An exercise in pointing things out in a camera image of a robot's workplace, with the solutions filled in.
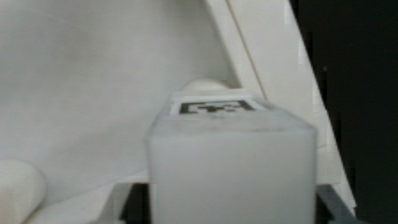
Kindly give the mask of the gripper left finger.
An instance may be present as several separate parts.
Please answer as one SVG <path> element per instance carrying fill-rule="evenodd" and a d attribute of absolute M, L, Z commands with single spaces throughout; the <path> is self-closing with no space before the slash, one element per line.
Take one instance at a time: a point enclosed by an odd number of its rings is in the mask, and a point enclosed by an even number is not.
<path fill-rule="evenodd" d="M 123 224 L 152 224 L 150 184 L 136 183 L 131 188 L 120 220 Z"/>

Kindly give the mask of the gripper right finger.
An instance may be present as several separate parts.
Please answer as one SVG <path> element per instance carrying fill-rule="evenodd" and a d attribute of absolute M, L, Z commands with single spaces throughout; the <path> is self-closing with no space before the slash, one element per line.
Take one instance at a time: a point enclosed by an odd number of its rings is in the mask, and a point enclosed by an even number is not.
<path fill-rule="evenodd" d="M 331 184 L 317 186 L 317 194 L 333 215 L 330 224 L 363 224 L 353 211 L 349 210 L 349 206 L 346 205 L 344 199 Z"/>

